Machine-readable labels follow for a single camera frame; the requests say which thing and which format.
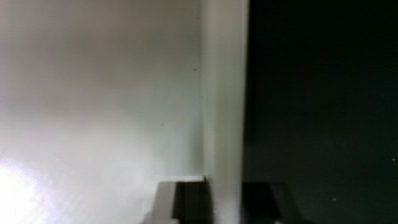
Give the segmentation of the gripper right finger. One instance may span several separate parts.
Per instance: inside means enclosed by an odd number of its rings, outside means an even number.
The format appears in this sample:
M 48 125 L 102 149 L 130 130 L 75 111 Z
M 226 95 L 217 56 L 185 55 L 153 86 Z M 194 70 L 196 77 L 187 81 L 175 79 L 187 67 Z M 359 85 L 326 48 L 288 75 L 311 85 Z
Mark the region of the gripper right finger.
M 288 184 L 242 184 L 242 224 L 315 224 L 304 217 Z

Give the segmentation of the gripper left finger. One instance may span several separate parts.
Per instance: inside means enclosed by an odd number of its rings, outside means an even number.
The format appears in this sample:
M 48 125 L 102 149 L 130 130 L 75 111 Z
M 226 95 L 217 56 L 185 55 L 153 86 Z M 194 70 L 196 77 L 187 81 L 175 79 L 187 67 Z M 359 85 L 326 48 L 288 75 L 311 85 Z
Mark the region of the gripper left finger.
M 153 208 L 141 224 L 210 224 L 207 181 L 159 184 Z

